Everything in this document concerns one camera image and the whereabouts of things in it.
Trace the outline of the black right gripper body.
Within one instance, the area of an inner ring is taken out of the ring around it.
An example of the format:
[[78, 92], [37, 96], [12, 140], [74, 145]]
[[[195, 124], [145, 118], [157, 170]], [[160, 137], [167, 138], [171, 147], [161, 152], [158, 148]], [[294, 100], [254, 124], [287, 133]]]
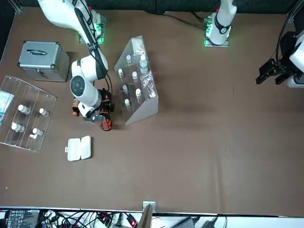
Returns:
[[107, 90], [97, 90], [98, 98], [101, 100], [100, 105], [95, 109], [101, 113], [108, 114], [110, 112], [110, 92]]

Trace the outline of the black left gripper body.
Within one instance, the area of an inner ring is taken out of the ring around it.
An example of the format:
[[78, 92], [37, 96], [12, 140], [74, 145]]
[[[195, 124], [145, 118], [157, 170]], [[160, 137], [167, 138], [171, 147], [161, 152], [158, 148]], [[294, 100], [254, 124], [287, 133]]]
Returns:
[[280, 74], [288, 74], [289, 76], [294, 75], [294, 65], [290, 61], [289, 58], [281, 58], [280, 60], [273, 60], [275, 64], [274, 74], [280, 75]]

